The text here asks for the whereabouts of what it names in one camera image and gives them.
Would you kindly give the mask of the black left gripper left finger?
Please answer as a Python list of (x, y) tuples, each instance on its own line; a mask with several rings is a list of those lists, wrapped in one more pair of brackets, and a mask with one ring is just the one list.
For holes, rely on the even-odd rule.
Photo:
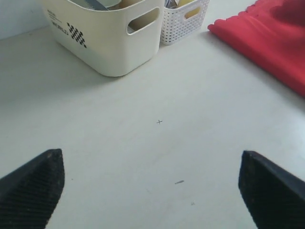
[(0, 179), (0, 227), (46, 228), (65, 185), (63, 154), (49, 149)]

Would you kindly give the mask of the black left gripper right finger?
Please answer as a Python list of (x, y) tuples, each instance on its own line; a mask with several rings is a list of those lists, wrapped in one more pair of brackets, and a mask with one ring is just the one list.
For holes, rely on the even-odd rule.
[(238, 188), (259, 229), (305, 227), (305, 182), (255, 151), (243, 151)]

